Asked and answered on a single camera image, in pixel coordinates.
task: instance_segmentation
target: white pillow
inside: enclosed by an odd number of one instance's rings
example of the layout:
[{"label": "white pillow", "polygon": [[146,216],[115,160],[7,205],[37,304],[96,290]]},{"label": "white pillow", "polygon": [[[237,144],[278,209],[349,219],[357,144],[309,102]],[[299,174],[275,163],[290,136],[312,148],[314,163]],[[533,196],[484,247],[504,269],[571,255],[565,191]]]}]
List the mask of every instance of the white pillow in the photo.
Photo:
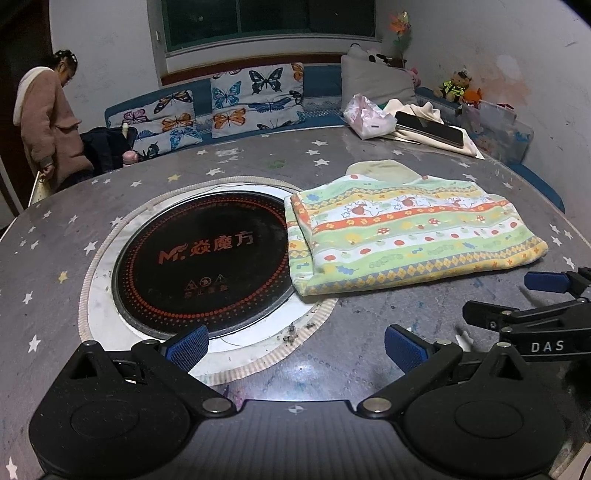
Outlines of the white pillow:
[{"label": "white pillow", "polygon": [[287,63],[216,75],[212,137],[271,130],[304,121],[304,67]]},{"label": "white pillow", "polygon": [[396,98],[403,104],[416,103],[413,78],[402,69],[384,67],[360,58],[343,55],[341,61],[341,111],[357,93],[381,105]]}]

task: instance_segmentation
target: table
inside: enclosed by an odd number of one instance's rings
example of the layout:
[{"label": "table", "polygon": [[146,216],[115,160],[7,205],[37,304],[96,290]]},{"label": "table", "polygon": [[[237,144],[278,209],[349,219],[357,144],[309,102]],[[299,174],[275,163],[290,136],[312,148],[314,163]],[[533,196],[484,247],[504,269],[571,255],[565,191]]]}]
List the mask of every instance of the table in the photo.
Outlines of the table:
[{"label": "table", "polygon": [[[116,223],[148,200],[212,178],[237,175],[284,180],[302,189],[332,181],[357,161],[393,158],[421,175],[473,180],[508,198],[528,227],[546,240],[548,254],[528,267],[452,278],[395,290],[341,297],[328,321],[287,359],[250,377],[217,387],[240,406],[246,398],[334,400],[353,405],[401,375],[384,352],[391,323],[428,341],[454,340],[467,329],[475,348],[496,335],[467,327],[467,300],[520,309],[567,300],[529,292],[529,269],[564,271],[591,264],[591,246],[545,197],[494,160],[477,160],[396,141],[362,141],[346,127],[302,129],[191,148],[114,171],[56,194],[19,216],[0,242],[0,426],[2,465],[19,478],[41,469],[27,437],[43,395],[78,347],[78,302],[95,249]],[[567,366],[534,364],[579,445],[587,428],[562,385]],[[569,387],[572,394],[576,385]]]}]

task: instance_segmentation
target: black cooktop surface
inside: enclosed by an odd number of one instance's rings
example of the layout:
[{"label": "black cooktop surface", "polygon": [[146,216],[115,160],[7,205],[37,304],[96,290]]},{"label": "black cooktop surface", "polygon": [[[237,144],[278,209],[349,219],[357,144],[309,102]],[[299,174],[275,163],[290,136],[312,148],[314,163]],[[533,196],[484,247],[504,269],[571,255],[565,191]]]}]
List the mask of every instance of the black cooktop surface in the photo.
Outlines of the black cooktop surface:
[{"label": "black cooktop surface", "polygon": [[257,192],[190,199],[145,224],[119,255],[115,303],[147,335],[194,322],[215,338],[245,328],[293,292],[285,207]]}]

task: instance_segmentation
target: window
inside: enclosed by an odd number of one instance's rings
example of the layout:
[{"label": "window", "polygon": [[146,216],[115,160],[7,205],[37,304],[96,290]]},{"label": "window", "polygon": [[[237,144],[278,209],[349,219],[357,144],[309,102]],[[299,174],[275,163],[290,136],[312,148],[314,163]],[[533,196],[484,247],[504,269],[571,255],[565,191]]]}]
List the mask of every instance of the window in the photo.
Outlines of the window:
[{"label": "window", "polygon": [[168,51],[259,35],[375,35],[374,0],[162,0]]}]

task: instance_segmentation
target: pink fuzzy jacket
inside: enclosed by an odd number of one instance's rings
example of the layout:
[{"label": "pink fuzzy jacket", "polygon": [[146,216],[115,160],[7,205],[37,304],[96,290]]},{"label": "pink fuzzy jacket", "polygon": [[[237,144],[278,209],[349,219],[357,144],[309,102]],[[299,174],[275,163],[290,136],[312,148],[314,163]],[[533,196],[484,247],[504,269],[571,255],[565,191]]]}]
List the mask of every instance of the pink fuzzy jacket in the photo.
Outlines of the pink fuzzy jacket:
[{"label": "pink fuzzy jacket", "polygon": [[50,181],[52,189],[75,172],[93,170],[84,156],[79,124],[57,74],[49,70],[40,73],[22,104],[21,137],[34,174],[44,160],[53,159],[56,172]]}]

